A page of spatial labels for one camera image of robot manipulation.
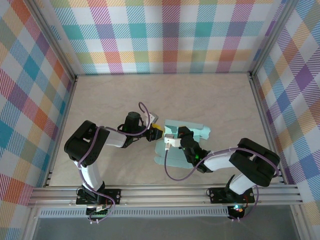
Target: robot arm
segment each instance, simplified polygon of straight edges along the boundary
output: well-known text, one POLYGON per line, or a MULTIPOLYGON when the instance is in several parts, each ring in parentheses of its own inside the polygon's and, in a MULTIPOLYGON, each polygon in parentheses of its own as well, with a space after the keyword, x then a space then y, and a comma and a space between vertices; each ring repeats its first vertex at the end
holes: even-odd
MULTIPOLYGON (((120 131, 109 127, 101 128, 99 130, 92 150, 82 161, 80 166, 80 170, 85 180, 82 189, 92 200, 91 202, 93 204, 104 204, 106 202, 103 197, 91 191, 91 189, 93 189, 94 191, 103 193, 105 189, 105 183, 101 179, 98 164, 96 162, 104 145, 127 148, 134 141, 141 138, 146 138, 149 142, 158 140, 162 138, 163 131, 159 126, 154 124, 157 119, 158 116, 150 113, 151 124, 148 123, 149 119, 147 118, 145 121, 146 125, 144 125, 140 114, 132 111, 128 113, 124 124, 121 124, 118 127, 118 130, 120 131), (137 135, 146 128, 148 129, 144 131, 144 133, 137 135)), ((65 143, 64 151, 69 155, 69 158, 73 160, 76 166, 91 147, 97 129, 98 127, 93 122, 86 120, 65 143)))
POLYGON ((193 136, 194 133, 187 127, 179 127, 178 138, 174 139, 172 135, 167 134, 164 136, 166 149, 168 150, 168 145, 182 148, 188 163, 197 167, 197 170, 201 173, 212 173, 218 169, 232 167, 240 170, 241 174, 234 179, 234 176, 232 176, 225 188, 230 201, 236 199, 236 195, 242 195, 255 185, 262 187, 270 185, 275 173, 275 166, 278 166, 280 162, 279 156, 274 152, 250 139, 243 138, 238 144, 240 149, 255 152, 268 159, 273 166, 258 156, 251 160, 253 154, 243 150, 226 151, 223 154, 210 156, 210 151, 202 149, 193 136))

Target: vent grille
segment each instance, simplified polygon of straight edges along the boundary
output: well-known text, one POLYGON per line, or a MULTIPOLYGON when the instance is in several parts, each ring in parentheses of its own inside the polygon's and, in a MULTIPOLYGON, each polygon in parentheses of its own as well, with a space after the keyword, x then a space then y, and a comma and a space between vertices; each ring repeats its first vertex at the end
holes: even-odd
MULTIPOLYGON (((43 208, 41 218, 78 218, 85 217, 86 209, 43 208)), ((224 217, 228 207, 118 207, 111 217, 224 217)))
POLYGON ((113 217, 222 217, 227 207, 131 207, 115 209, 113 217))
POLYGON ((40 212, 39 217, 41 218, 77 218, 85 217, 86 209, 85 208, 43 208, 40 212))

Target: aluminum rail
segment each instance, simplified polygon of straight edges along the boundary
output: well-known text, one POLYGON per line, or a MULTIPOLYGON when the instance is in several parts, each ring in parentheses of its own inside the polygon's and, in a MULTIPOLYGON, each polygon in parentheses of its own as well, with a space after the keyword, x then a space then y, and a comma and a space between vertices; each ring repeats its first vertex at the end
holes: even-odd
MULTIPOLYGON (((232 206, 232 203, 211 204, 208 188, 225 185, 175 184, 175 185, 113 185, 108 189, 121 189, 120 204, 116 207, 199 207, 232 206)), ((35 188, 29 207, 79 207, 76 205, 76 186, 49 186, 35 188)), ((302 198, 296 185, 271 184, 259 187, 259 205, 301 205, 302 198)))

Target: aluminum frame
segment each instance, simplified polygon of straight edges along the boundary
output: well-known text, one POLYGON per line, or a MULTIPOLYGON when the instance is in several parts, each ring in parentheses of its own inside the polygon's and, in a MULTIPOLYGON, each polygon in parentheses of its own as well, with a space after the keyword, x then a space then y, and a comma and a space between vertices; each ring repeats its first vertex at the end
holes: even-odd
MULTIPOLYGON (((171 184, 171 185, 113 185, 109 189, 121 189, 120 204, 116 210, 145 209, 145 208, 186 208, 203 209, 223 208, 233 206, 231 203, 211 204, 207 196, 208 188, 222 188, 223 184, 171 184)), ((38 219, 42 217, 42 210, 54 211, 55 217, 63 217, 61 209, 67 211, 83 210, 86 207, 76 205, 77 186, 48 186, 35 188, 29 201, 30 212, 27 225, 22 235, 23 240, 32 239, 38 219)), ((296 185, 273 183, 269 187, 259 187, 258 205, 291 205, 303 204, 296 185)))
POLYGON ((278 20, 276 21, 276 23, 272 29, 272 32, 269 35, 267 42, 258 57, 256 64, 254 65, 254 67, 252 69, 253 76, 256 76, 258 74, 260 68, 265 63, 268 55, 271 52, 271 49, 273 48, 276 41, 278 40, 278 37, 280 36, 282 30, 284 29, 289 17, 291 16, 291 13, 296 8, 298 2, 299 2, 299 0, 287 0, 286 1, 286 4, 285 4, 281 14, 280 14, 278 20))
MULTIPOLYGON (((261 118, 262 126, 264 129, 264 133, 265 133, 268 145, 270 147, 270 150, 279 155, 279 151, 276 148, 276 143, 273 138, 270 125, 268 123, 268 118, 267 118, 266 112, 264 111, 264 107, 262 105, 262 99, 258 94, 258 88, 255 83, 255 81, 257 80, 257 76, 253 76, 253 74, 250 72, 248 72, 247 76, 248 76, 248 80, 249 80, 249 83, 251 86, 252 94, 253 94, 253 97, 254 97, 254 100, 256 103, 256 107, 258 109, 258 112, 259 112, 259 115, 261 118)), ((284 167, 283 167, 283 164, 281 161, 280 161, 279 167, 280 167, 281 172, 283 173, 282 174, 283 181, 286 184, 288 184, 289 180, 286 176, 286 172, 284 170, 284 167)), ((312 225, 310 223, 310 220, 307 218, 305 206, 303 204, 301 204, 301 205, 291 205, 290 207, 291 207, 293 219, 295 221, 295 225, 297 227, 297 230, 298 230, 298 233, 299 233, 301 239, 303 239, 303 240, 317 239, 315 236, 315 233, 312 229, 312 225)))
POLYGON ((57 138, 56 138, 56 141, 55 141, 55 144, 54 144, 53 152, 52 152, 52 155, 51 155, 50 160, 49 160, 49 166, 47 167, 47 169, 45 171, 45 175, 44 175, 45 177, 44 177, 44 179, 42 181, 42 186, 44 188, 49 186, 51 175, 53 173, 53 170, 54 170, 54 167, 55 167, 55 163, 56 163, 56 160, 57 160, 57 155, 58 155, 59 147, 60 147, 60 144, 61 144, 62 136, 63 136, 63 133, 65 131, 65 127, 66 127, 69 111, 70 111, 70 108, 71 108, 72 100, 73 100, 74 95, 75 95, 76 87, 77 87, 77 81, 75 81, 72 84, 71 91, 70 91, 70 97, 68 99, 68 102, 66 104, 66 108, 64 110, 64 114, 63 114, 63 117, 62 117, 60 131, 59 131, 59 133, 57 135, 57 138))

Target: metal extrusion bar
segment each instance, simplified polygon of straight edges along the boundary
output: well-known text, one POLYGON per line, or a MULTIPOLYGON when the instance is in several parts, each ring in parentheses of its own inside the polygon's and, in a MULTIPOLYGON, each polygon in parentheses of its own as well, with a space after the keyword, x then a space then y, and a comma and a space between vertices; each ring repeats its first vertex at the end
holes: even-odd
POLYGON ((253 76, 256 76, 258 74, 258 71, 265 63, 269 53, 271 52, 272 47, 275 45, 276 41, 278 40, 278 37, 280 36, 282 30, 284 29, 291 13, 296 8, 298 2, 299 2, 299 0, 286 1, 286 4, 283 8, 283 11, 282 11, 281 15, 279 16, 277 22, 275 23, 273 30, 272 30, 272 33, 268 37, 268 40, 267 40, 265 47, 262 50, 255 66, 253 67, 253 70, 252 70, 253 76))
POLYGON ((51 175, 52 175, 53 170, 54 170, 54 166, 55 166, 55 163, 56 163, 56 160, 57 160, 59 147, 60 147, 60 144, 61 144, 61 139, 62 139, 62 136, 64 134, 64 130, 65 130, 66 123, 67 123, 67 118, 68 118, 69 111, 70 111, 70 108, 71 108, 72 100, 73 100, 74 95, 75 95, 76 87, 77 87, 77 82, 75 81, 72 84, 71 91, 70 91, 70 97, 68 99, 68 103, 67 103, 66 108, 64 110, 64 114, 63 114, 63 119, 62 119, 62 123, 61 123, 61 126, 60 126, 60 130, 59 130, 57 139, 55 141, 55 146, 53 148, 53 152, 51 154, 51 158, 50 158, 50 161, 49 161, 49 167, 47 167, 46 172, 45 172, 45 177, 44 177, 43 182, 42 182, 43 187, 46 187, 46 186, 49 185, 48 181, 50 181, 51 175))
MULTIPOLYGON (((265 134, 266 140, 268 142, 269 148, 270 148, 271 151, 273 151, 273 152, 275 152, 276 154, 279 155, 278 149, 276 148, 275 141, 274 141, 273 136, 272 136, 272 131, 270 129, 270 125, 269 125, 268 120, 267 120, 268 118, 267 118, 266 112, 265 112, 264 107, 262 105, 262 100, 261 100, 261 98, 260 98, 260 96, 258 94, 258 89, 257 89, 257 86, 255 84, 255 80, 253 79, 253 77, 252 77, 252 75, 250 73, 247 73, 247 76, 248 76, 248 79, 249 79, 249 84, 250 84, 250 87, 251 87, 251 90, 252 90, 253 98, 254 98, 256 107, 258 109, 258 113, 260 115, 262 127, 263 127, 263 130, 264 130, 264 134, 265 134)), ((285 168, 284 168, 284 166, 283 166, 281 161, 279 163, 279 167, 280 167, 280 171, 281 171, 282 180, 286 184, 289 184, 288 178, 286 176, 285 168)))
MULTIPOLYGON (((278 149, 276 148, 276 144, 274 138, 272 136, 272 131, 270 125, 268 123, 268 118, 266 112, 264 111, 262 100, 258 94, 258 89, 256 86, 256 78, 253 78, 250 73, 248 73, 249 83, 252 89, 253 97, 258 108, 258 112, 260 114, 261 122, 263 125, 263 129, 265 132, 265 136, 268 141, 268 145, 270 149, 279 154, 278 149)), ((289 183, 288 178, 286 176, 286 172, 284 171, 284 167, 282 162, 280 161, 280 169, 282 172, 282 177, 285 183, 289 183)), ((300 205, 291 205, 292 215, 295 221, 295 225, 297 227, 298 233, 303 240, 313 240, 316 239, 315 233, 311 227, 310 220, 306 217, 306 209, 303 204, 300 205)))
POLYGON ((41 10, 39 9, 38 5, 35 3, 34 0, 24 0, 25 5, 28 7, 29 11, 31 12, 32 16, 34 17, 36 23, 39 25, 41 32, 47 39, 50 47, 53 49, 54 53, 57 55, 59 61, 61 62, 62 66, 66 70, 69 78, 76 80, 77 76, 71 67, 66 55, 62 51, 55 35, 53 34, 50 26, 48 25, 47 21, 45 20, 41 10))
MULTIPOLYGON (((222 188, 224 185, 123 185, 108 186, 108 189, 122 189, 121 207, 209 207, 232 206, 233 204, 211 204, 206 192, 208 188, 222 188)), ((77 187, 35 188, 29 207, 74 207, 77 187)), ((300 205, 302 199, 296 185, 271 184, 259 187, 259 205, 300 205)))

